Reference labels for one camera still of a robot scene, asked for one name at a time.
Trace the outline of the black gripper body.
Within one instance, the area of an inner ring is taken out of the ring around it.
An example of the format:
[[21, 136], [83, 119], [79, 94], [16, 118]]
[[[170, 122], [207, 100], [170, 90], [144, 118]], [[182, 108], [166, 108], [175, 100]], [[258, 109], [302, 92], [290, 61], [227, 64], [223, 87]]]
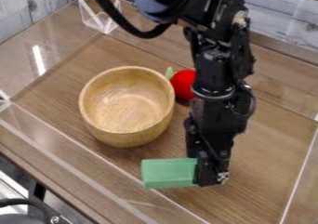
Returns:
[[229, 159], [237, 135], [245, 132], [257, 108], [253, 93], [238, 92], [230, 99], [194, 99], [186, 126], [186, 155], [197, 158], [201, 151], [218, 163]]

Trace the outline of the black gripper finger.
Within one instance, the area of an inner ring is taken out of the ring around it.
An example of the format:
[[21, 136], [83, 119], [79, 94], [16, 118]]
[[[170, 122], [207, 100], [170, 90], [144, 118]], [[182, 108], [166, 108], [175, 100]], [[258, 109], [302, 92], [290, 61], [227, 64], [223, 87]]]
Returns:
[[199, 151], [195, 164], [194, 183], [201, 187], [223, 185], [229, 179], [230, 156], [225, 153], [214, 157], [207, 151]]

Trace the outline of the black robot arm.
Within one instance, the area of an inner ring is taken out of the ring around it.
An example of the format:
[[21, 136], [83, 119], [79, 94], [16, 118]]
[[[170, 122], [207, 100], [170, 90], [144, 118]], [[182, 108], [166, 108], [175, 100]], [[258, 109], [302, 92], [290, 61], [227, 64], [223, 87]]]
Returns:
[[195, 66], [190, 113], [184, 121], [186, 155], [195, 160], [193, 183], [229, 179], [235, 137], [255, 113], [257, 97], [246, 83], [254, 73], [250, 18], [245, 0], [132, 0], [158, 23], [184, 27]]

